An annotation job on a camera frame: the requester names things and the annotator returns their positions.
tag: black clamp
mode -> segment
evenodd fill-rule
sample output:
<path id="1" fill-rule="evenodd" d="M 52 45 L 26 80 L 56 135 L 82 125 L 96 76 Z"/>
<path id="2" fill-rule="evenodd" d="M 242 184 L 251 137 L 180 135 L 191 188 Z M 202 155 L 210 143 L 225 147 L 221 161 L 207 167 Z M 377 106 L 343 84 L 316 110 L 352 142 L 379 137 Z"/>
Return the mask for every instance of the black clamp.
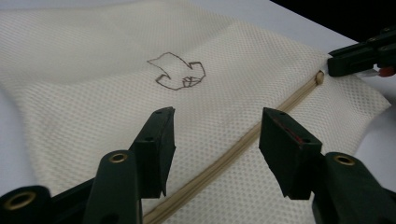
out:
<path id="1" fill-rule="evenodd" d="M 396 26 L 381 30 L 380 35 L 367 41 L 329 53 L 329 75 L 343 77 L 364 70 L 396 66 Z"/>
<path id="2" fill-rule="evenodd" d="M 42 186 L 0 198 L 2 224 L 143 223 L 143 198 L 166 195 L 175 153 L 173 107 L 155 111 L 129 150 L 106 154 L 96 177 L 54 197 Z"/>
<path id="3" fill-rule="evenodd" d="M 283 192 L 308 200 L 318 224 L 396 223 L 395 194 L 383 189 L 364 164 L 322 143 L 288 114 L 264 108 L 260 150 Z"/>

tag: zipper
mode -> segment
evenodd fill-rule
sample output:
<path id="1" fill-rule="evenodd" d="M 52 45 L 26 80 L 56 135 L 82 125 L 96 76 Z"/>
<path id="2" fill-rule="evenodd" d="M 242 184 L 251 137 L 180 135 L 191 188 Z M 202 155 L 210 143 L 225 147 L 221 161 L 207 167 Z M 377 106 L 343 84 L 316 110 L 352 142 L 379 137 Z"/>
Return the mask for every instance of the zipper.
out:
<path id="1" fill-rule="evenodd" d="M 316 86 L 321 85 L 324 80 L 323 72 L 319 71 L 297 90 L 291 97 L 283 102 L 277 110 L 289 113 L 306 96 L 311 93 Z M 256 142 L 260 136 L 262 123 L 257 123 L 247 134 L 245 134 L 235 145 L 224 153 L 217 161 L 207 167 L 193 180 L 178 190 L 175 194 L 167 198 L 153 210 L 144 215 L 145 224 L 162 223 L 172 216 L 179 208 L 188 203 L 201 190 L 213 182 L 219 175 L 223 174 L 248 148 Z"/>

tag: white table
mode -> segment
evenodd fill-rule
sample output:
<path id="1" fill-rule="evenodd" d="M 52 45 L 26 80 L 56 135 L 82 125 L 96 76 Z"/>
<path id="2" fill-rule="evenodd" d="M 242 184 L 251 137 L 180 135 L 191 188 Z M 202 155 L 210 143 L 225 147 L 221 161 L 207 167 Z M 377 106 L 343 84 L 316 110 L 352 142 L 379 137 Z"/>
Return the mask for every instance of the white table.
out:
<path id="1" fill-rule="evenodd" d="M 91 7 L 131 1 L 0 0 L 0 9 Z M 209 11 L 253 23 L 324 52 L 355 44 L 355 41 L 268 0 L 191 1 Z M 368 127 L 356 157 L 366 164 L 383 187 L 396 191 L 396 76 L 363 80 L 382 92 L 393 106 Z M 14 103 L 0 90 L 0 195 L 33 184 L 35 178 L 23 140 L 21 117 Z"/>

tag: textured fabric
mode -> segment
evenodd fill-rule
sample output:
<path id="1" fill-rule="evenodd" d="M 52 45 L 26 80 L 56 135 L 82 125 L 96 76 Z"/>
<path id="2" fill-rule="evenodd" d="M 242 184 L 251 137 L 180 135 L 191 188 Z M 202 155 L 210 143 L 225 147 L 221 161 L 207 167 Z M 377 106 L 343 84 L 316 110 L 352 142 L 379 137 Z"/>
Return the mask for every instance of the textured fabric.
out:
<path id="1" fill-rule="evenodd" d="M 92 178 L 152 111 L 173 106 L 172 195 L 328 58 L 183 0 L 0 11 L 0 30 L 0 85 L 22 113 L 36 178 L 52 194 Z M 144 201 L 144 211 L 162 200 Z"/>
<path id="2" fill-rule="evenodd" d="M 322 153 L 353 155 L 365 127 L 383 110 L 381 95 L 355 77 L 325 77 L 290 115 L 322 143 Z M 164 223 L 315 223 L 310 201 L 283 198 L 259 141 Z"/>

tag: metal grommet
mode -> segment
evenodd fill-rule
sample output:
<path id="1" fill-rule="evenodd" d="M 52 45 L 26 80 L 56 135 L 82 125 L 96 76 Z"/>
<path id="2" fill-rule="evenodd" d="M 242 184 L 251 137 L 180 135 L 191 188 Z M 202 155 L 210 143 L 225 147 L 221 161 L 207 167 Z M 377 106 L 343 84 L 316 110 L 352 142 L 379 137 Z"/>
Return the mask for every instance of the metal grommet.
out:
<path id="1" fill-rule="evenodd" d="M 353 161 L 352 159 L 346 156 L 340 156 L 340 155 L 334 156 L 334 160 L 338 161 L 343 165 L 350 165 L 350 166 L 355 165 L 355 161 Z"/>
<path id="2" fill-rule="evenodd" d="M 4 203 L 4 208 L 9 211 L 20 209 L 35 199 L 35 192 L 25 191 L 12 196 Z"/>
<path id="3" fill-rule="evenodd" d="M 117 153 L 117 154 L 112 155 L 108 160 L 113 163 L 119 163 L 119 162 L 126 161 L 127 158 L 128 158 L 127 154 Z"/>

